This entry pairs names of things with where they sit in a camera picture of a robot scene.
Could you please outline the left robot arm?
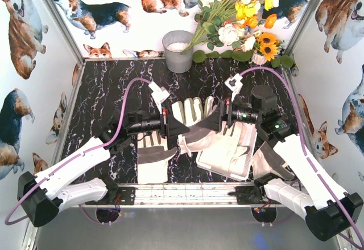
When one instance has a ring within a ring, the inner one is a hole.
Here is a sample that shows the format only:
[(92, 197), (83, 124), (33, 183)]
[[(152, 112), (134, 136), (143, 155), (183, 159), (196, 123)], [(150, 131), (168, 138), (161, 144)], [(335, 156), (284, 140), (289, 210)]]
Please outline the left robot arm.
[(67, 208), (86, 202), (108, 202), (115, 198), (117, 187), (105, 178), (74, 184), (73, 181), (96, 165), (107, 161), (129, 145), (132, 136), (159, 132), (161, 138), (189, 132), (189, 128), (172, 115), (170, 109), (157, 101), (158, 112), (140, 109), (140, 103), (123, 99), (117, 121), (88, 140), (82, 147), (59, 163), (32, 174), (29, 171), (18, 179), (17, 205), (34, 227), (42, 227)]

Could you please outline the white glove green fingers back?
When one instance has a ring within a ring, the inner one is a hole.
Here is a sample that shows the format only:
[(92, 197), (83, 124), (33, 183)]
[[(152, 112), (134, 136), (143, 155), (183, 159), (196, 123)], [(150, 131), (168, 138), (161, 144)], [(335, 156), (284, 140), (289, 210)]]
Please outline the white glove green fingers back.
[(200, 122), (218, 108), (219, 103), (215, 104), (212, 96), (207, 97), (204, 103), (199, 97), (195, 97), (172, 104), (174, 118), (189, 128), (189, 132), (177, 137), (180, 155), (187, 154), (191, 157), (195, 152), (208, 153), (226, 144), (226, 139), (221, 133), (200, 126)]

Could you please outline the white glove grey palm patch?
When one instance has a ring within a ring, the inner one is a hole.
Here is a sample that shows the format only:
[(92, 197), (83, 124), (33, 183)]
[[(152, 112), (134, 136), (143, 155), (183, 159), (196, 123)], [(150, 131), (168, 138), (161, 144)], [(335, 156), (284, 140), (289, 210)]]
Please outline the white glove grey palm patch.
[(137, 134), (137, 181), (139, 185), (161, 184), (168, 181), (168, 162), (177, 148), (168, 148), (167, 139), (157, 131)]

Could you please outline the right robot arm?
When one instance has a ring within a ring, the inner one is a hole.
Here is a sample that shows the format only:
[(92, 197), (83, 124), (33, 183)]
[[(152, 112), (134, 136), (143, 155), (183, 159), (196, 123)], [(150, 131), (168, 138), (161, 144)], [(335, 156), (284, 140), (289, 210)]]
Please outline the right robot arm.
[(231, 127), (238, 122), (254, 124), (258, 137), (268, 145), (268, 156), (287, 163), (306, 189), (301, 192), (288, 185), (289, 177), (281, 172), (281, 166), (275, 166), (255, 180), (267, 198), (303, 218), (321, 241), (354, 227), (363, 199), (356, 192), (349, 194), (316, 161), (289, 119), (280, 114), (277, 96), (271, 87), (254, 87), (248, 103), (243, 103), (238, 96), (220, 100), (218, 108), (198, 126), (220, 132), (224, 125)]

